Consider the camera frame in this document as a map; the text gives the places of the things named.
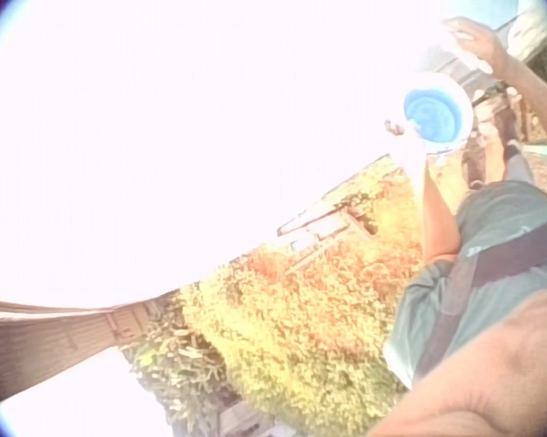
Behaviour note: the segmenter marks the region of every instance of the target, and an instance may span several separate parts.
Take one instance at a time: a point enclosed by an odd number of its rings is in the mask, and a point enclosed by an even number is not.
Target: blue bucket
[[[443,73],[415,76],[404,93],[404,116],[419,127],[429,155],[448,155],[461,148],[473,128],[467,93]]]

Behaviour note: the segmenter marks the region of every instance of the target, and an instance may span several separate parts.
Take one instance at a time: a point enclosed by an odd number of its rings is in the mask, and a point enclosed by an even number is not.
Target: fingers
[[[481,25],[469,18],[464,16],[457,16],[449,20],[443,21],[445,25],[450,30],[465,32],[468,35],[473,36],[474,39],[485,37],[490,33],[490,28],[485,25]]]
[[[456,38],[455,42],[459,47],[461,47],[463,50],[466,50],[468,52],[472,52],[475,55],[479,55],[481,51],[481,45],[476,40],[470,40],[470,39],[459,39]]]

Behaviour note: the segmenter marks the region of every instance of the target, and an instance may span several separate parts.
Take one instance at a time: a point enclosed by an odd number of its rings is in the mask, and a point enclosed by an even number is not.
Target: bush
[[[346,239],[304,269],[264,246],[184,289],[184,312],[224,357],[228,379],[254,407],[317,437],[361,436],[403,386],[381,349],[400,278],[392,254]]]
[[[217,428],[223,392],[232,392],[226,367],[217,350],[187,326],[176,293],[123,352],[142,386],[164,406],[168,424],[192,437]]]

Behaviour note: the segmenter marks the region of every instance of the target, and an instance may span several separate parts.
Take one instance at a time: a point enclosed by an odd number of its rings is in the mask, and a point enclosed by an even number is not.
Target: hand
[[[427,150],[412,121],[400,125],[387,120],[385,128],[393,135],[390,155],[414,184],[422,183],[427,167]]]
[[[491,66],[492,74],[496,79],[507,79],[513,58],[493,30],[465,17],[452,18],[444,21],[443,24],[455,36],[459,47],[473,53]]]

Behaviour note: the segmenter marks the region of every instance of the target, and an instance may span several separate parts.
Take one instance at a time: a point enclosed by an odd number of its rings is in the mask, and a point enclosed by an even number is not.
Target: sky
[[[116,349],[0,403],[9,437],[172,437],[164,408]]]
[[[159,296],[274,237],[388,153],[384,118],[441,18],[517,5],[15,3],[0,300],[65,307]]]

